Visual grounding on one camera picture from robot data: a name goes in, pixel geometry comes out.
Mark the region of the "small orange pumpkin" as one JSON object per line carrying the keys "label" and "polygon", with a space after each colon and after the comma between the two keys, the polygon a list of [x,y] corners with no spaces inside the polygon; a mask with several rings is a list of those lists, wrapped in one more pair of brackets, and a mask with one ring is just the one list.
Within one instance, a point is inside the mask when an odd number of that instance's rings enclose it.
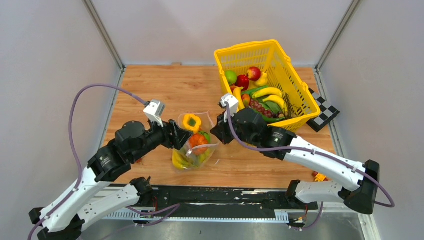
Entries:
{"label": "small orange pumpkin", "polygon": [[[209,144],[207,142],[207,140],[205,139],[205,137],[203,135],[201,135],[200,133],[194,134],[190,139],[189,139],[189,145],[190,148],[195,148],[198,147],[200,145],[207,145]],[[196,155],[202,155],[204,154],[206,151],[208,150],[208,147],[201,147],[201,148],[197,148],[192,150],[192,152]]]}

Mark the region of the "yellow banana bunch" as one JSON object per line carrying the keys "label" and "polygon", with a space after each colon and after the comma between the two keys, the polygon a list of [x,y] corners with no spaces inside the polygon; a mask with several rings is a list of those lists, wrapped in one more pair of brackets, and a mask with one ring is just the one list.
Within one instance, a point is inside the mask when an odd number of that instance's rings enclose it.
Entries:
{"label": "yellow banana bunch", "polygon": [[194,170],[202,167],[212,156],[213,152],[207,149],[203,154],[196,155],[191,153],[186,155],[186,152],[179,150],[172,150],[171,161],[172,165],[181,171]]}

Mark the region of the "small watermelon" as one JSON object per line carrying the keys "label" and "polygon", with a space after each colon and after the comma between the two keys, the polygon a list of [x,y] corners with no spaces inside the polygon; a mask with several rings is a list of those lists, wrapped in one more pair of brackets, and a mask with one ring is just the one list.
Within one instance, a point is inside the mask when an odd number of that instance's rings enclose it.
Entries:
{"label": "small watermelon", "polygon": [[208,132],[205,131],[200,131],[199,132],[202,136],[204,136],[204,138],[207,140],[207,143],[210,144],[211,143],[211,136]]}

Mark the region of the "yellow bell pepper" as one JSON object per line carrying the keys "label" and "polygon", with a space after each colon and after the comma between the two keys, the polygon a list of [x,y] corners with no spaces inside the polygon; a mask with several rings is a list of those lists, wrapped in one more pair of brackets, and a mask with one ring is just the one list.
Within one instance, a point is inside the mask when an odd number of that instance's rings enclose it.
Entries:
{"label": "yellow bell pepper", "polygon": [[201,130],[202,120],[199,116],[195,114],[185,114],[183,116],[182,126],[185,130],[197,134]]}

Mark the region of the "yellow plastic basket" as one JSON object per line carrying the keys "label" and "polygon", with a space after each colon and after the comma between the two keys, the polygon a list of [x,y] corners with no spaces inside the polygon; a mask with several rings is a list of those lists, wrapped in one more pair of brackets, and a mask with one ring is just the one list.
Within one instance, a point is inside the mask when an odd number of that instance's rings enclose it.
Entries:
{"label": "yellow plastic basket", "polygon": [[225,71],[231,70],[240,75],[245,74],[249,67],[258,67],[267,73],[268,86],[278,88],[289,96],[296,117],[272,123],[272,126],[296,132],[321,113],[308,85],[301,80],[291,58],[277,40],[251,41],[217,49],[214,57],[223,95],[232,92]]}

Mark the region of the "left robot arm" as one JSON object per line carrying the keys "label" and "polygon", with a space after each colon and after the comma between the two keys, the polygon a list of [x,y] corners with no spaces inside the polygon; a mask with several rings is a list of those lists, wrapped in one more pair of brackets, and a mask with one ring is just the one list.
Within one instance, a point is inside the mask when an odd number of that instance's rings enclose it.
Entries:
{"label": "left robot arm", "polygon": [[174,120],[162,124],[150,122],[149,126],[146,130],[139,121],[125,123],[115,132],[115,138],[88,161],[81,176],[66,192],[49,206],[29,212],[31,222],[42,228],[38,239],[76,240],[89,226],[114,211],[152,203],[153,188],[145,177],[135,178],[118,192],[89,202],[158,146],[180,150],[193,135]]}

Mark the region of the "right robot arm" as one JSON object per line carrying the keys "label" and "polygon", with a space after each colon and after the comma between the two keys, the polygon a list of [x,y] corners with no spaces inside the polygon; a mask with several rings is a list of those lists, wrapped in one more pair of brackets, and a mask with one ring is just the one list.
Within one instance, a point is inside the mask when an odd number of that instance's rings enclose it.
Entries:
{"label": "right robot arm", "polygon": [[362,163],[327,152],[281,127],[270,126],[250,108],[230,119],[222,113],[211,134],[224,145],[237,140],[265,157],[302,165],[330,178],[323,182],[293,180],[285,195],[286,204],[298,209],[313,202],[343,203],[349,209],[371,215],[380,187],[380,164]]}

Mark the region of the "clear zip top bag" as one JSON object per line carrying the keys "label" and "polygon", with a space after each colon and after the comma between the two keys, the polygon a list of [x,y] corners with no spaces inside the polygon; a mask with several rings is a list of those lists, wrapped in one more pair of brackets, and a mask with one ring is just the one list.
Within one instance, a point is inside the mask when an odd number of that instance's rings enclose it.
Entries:
{"label": "clear zip top bag", "polygon": [[180,150],[173,150],[171,162],[179,171],[201,168],[214,154],[219,141],[210,133],[215,127],[209,112],[184,113],[178,117],[178,126],[193,135]]}

